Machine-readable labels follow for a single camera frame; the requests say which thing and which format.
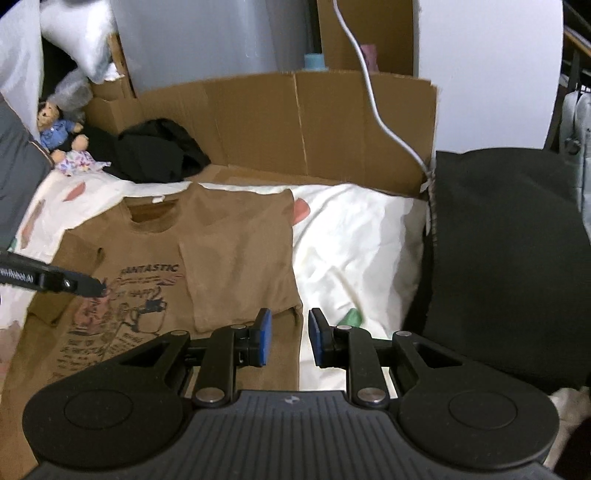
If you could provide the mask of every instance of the dark gray fabric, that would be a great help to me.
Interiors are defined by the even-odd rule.
[[[14,238],[53,163],[0,94],[0,249]]]
[[[591,245],[577,165],[555,153],[437,153],[423,335],[542,390],[591,371]]]

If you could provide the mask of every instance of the white bedsheet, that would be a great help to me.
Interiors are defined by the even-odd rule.
[[[81,181],[86,182],[86,191],[71,202],[63,202]],[[26,248],[18,246],[16,251],[49,262],[66,229],[104,212],[123,197],[170,194],[188,185],[188,182],[137,185],[105,173],[72,178],[52,173],[37,192],[23,222],[37,202],[45,199],[30,242]],[[204,186],[263,194],[290,188],[294,197],[304,199],[311,209],[310,216],[294,227],[293,265],[304,315],[308,309],[320,307],[329,323],[335,325],[355,307],[362,313],[362,327],[376,338],[390,338],[400,329],[418,284],[426,215],[424,202],[387,196],[351,184]],[[0,286],[0,296],[0,329],[13,322],[22,326],[33,293]],[[345,389],[343,371],[314,366],[307,322],[304,322],[300,353],[300,388]]]

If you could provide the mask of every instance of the gray cushion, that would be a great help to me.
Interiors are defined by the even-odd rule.
[[[7,249],[53,163],[0,94],[0,249]]]

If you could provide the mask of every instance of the cardboard sheet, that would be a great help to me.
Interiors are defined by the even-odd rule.
[[[373,74],[372,83],[386,124],[429,162],[436,88],[428,80],[385,73]],[[137,99],[95,98],[86,115],[89,124],[113,134],[149,119],[170,118],[218,166],[410,196],[418,195],[423,181],[410,155],[375,122],[359,72],[270,73],[186,83]]]
[[[413,74],[413,0],[339,0],[339,9],[361,44],[374,44],[380,72]],[[318,0],[322,51],[331,69],[360,70],[333,0]]]

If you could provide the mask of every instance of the metal bolt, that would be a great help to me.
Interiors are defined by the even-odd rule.
[[[365,403],[380,403],[386,398],[386,392],[380,388],[366,387],[357,392],[357,397]]]
[[[203,403],[217,403],[223,400],[224,396],[223,390],[216,387],[202,388],[195,393],[195,398]]]

